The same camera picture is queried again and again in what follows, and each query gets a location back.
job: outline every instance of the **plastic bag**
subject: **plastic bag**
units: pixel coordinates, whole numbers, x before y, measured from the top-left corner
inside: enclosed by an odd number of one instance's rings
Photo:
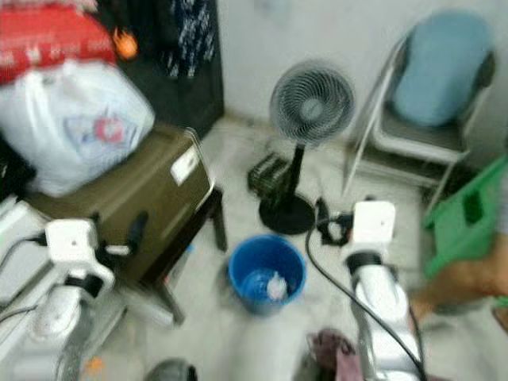
[[[155,119],[141,93],[105,63],[30,71],[4,91],[2,135],[37,169],[34,190],[53,197],[122,161]]]

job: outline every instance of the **suitcase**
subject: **suitcase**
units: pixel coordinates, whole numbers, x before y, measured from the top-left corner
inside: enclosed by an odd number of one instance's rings
[[[68,58],[115,63],[110,35],[92,16],[71,6],[0,10],[0,84]]]
[[[148,223],[140,251],[121,277],[138,281],[172,242],[213,189],[194,134],[156,123],[138,149],[117,167],[72,194],[31,195],[28,202],[51,218],[99,214],[99,236],[124,244],[141,211]]]

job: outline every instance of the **blue bucket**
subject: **blue bucket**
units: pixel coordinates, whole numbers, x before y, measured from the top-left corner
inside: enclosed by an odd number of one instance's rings
[[[267,284],[275,273],[287,282],[287,297],[268,297]],[[242,242],[229,260],[229,277],[245,306],[254,314],[269,315],[293,301],[306,280],[305,262],[298,250],[282,237],[261,235]]]

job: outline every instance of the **red bag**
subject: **red bag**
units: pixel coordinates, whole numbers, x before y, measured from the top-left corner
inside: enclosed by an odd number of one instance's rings
[[[0,10],[0,84],[67,58],[114,63],[110,35],[73,6]]]

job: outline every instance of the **green plastic basket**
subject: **green plastic basket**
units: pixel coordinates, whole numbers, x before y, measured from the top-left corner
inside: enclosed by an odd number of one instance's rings
[[[425,266],[428,278],[454,260],[488,254],[495,235],[499,189],[505,169],[506,158],[496,160],[424,220],[424,226],[433,231],[436,243],[436,255]]]

